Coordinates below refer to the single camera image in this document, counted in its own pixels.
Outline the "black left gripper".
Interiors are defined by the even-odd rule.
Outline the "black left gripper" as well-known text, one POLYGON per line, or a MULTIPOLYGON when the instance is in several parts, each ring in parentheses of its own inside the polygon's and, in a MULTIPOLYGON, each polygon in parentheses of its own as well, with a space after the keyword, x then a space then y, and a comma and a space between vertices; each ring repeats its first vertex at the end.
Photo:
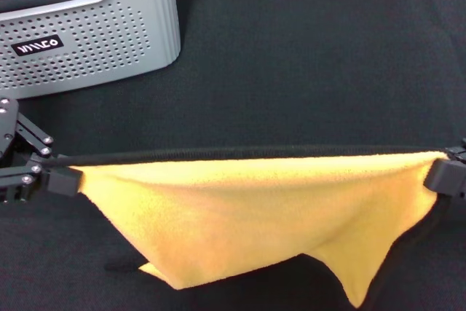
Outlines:
POLYGON ((20 167, 1 169, 1 204, 28 202, 36 194, 49 192, 73 197, 79 192, 82 172, 69 168, 46 169, 41 163, 54 159, 54 139, 19 113, 19 103, 1 97, 0 141, 1 160, 10 153, 13 145, 13 165, 20 167))

